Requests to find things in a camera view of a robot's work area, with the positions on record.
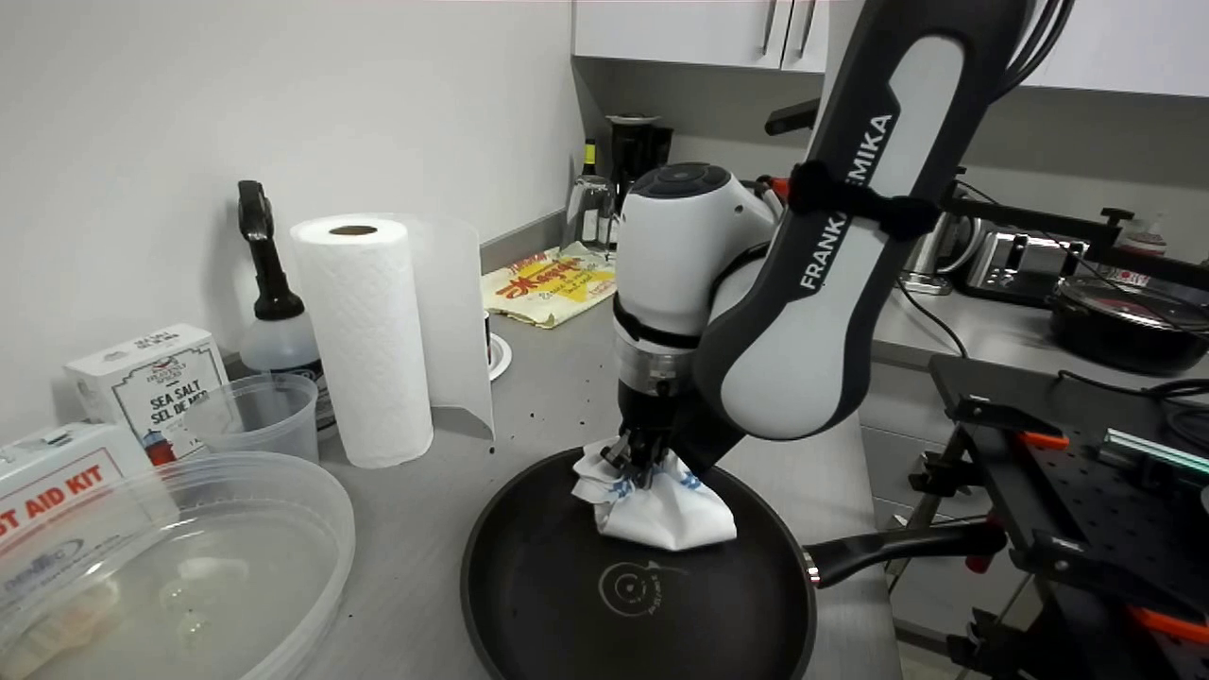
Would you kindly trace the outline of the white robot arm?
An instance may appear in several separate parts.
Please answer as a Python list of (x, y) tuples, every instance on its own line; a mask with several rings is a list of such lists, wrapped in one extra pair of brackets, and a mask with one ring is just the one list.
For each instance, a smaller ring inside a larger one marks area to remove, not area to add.
[(874, 328), (992, 103), (1053, 49), (1075, 0), (861, 0), (788, 198), (715, 164), (622, 198), (613, 320), (621, 433), (642, 483), (710, 473), (740, 439), (830, 430), (870, 394)]

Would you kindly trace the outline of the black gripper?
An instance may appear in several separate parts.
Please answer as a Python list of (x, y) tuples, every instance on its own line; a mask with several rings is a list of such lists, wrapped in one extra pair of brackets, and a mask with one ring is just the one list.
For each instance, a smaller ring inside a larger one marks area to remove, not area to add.
[(621, 388), (621, 439), (608, 446), (608, 466), (621, 476), (638, 476), (648, 486), (667, 453), (696, 476), (705, 476), (744, 430), (718, 417), (696, 385), (661, 385), (657, 394)]

